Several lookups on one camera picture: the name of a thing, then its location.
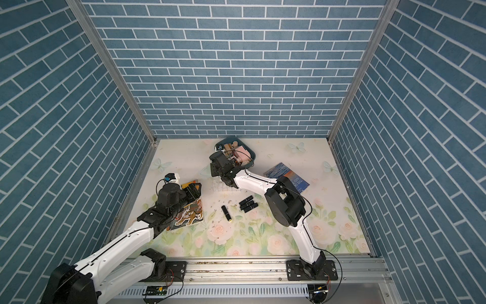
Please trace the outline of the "black lipstick gold band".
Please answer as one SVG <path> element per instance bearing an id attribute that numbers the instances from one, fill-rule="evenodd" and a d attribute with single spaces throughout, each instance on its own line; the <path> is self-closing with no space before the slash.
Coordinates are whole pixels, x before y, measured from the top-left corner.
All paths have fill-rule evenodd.
<path id="1" fill-rule="evenodd" d="M 223 211 L 223 213 L 224 213 L 224 215 L 225 215 L 226 220 L 227 220 L 228 222 L 231 222 L 231 221 L 232 221 L 232 217 L 231 217 L 231 215 L 230 215 L 230 213 L 229 213 L 229 211 L 228 211 L 227 207 L 226 207 L 225 205 L 223 205 L 223 206 L 221 207 L 221 209 L 222 209 L 222 211 Z"/>

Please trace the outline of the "black lipstick silver band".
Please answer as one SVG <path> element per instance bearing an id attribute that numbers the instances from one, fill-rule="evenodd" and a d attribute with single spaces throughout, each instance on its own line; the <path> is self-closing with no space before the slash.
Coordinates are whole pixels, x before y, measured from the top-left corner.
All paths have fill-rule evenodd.
<path id="1" fill-rule="evenodd" d="M 253 200 L 249 200 L 249 201 L 248 200 L 245 200 L 245 201 L 242 201 L 239 204 L 239 206 L 240 206 L 240 209 L 241 210 L 244 210 L 244 209 L 248 208 L 249 206 L 251 206 L 253 203 L 254 203 Z"/>
<path id="2" fill-rule="evenodd" d="M 257 203 L 252 203 L 252 204 L 246 206 L 245 208 L 243 208 L 242 211 L 245 212 L 245 213 L 248 213 L 249 211 L 251 211 L 251 210 L 253 210 L 257 207 L 258 207 Z"/>
<path id="3" fill-rule="evenodd" d="M 242 206 L 242 205 L 248 204 L 250 201 L 253 201 L 253 196 L 246 197 L 244 200 L 239 202 L 239 205 Z"/>

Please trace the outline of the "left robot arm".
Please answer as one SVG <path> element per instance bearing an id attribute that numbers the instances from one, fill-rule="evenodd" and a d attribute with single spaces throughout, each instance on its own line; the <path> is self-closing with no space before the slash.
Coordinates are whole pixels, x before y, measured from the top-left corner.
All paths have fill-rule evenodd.
<path id="1" fill-rule="evenodd" d="M 128 257 L 171 225 L 176 216 L 201 197 L 201 184 L 181 187 L 166 183 L 154 206 L 138 216 L 121 235 L 92 255 L 68 265 L 62 263 L 51 273 L 42 303 L 108 303 L 139 281 L 182 282 L 186 262 L 167 262 L 152 248 L 142 251 L 122 266 Z"/>

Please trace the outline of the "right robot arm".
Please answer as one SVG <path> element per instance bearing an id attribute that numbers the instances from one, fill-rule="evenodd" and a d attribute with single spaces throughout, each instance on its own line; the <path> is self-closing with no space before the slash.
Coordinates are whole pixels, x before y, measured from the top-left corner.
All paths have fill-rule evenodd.
<path id="1" fill-rule="evenodd" d="M 314 246 L 313 238 L 307 232 L 305 217 L 311 213 L 310 206 L 306 205 L 290 179 L 286 176 L 272 179 L 253 174 L 234 164 L 221 151 L 213 153 L 210 162 L 211 175 L 220 177 L 227 186 L 265 197 L 275 220 L 289 228 L 303 262 L 315 269 L 325 264 L 325 253 Z"/>

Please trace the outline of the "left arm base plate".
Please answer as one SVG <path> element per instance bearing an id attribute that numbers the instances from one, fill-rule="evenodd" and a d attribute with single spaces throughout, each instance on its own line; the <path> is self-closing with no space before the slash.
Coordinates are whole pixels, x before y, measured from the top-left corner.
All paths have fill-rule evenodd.
<path id="1" fill-rule="evenodd" d="M 140 280 L 141 282 L 182 282 L 186 274 L 186 261 L 169 261 L 157 263 L 153 273 Z"/>

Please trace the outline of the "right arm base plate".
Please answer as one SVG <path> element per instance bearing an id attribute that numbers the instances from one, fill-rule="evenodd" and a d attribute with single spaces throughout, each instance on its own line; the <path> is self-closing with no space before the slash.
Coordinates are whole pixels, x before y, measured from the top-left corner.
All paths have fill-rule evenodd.
<path id="1" fill-rule="evenodd" d="M 332 260 L 309 264 L 303 260 L 287 260 L 286 274 L 289 281 L 336 281 L 339 276 Z"/>

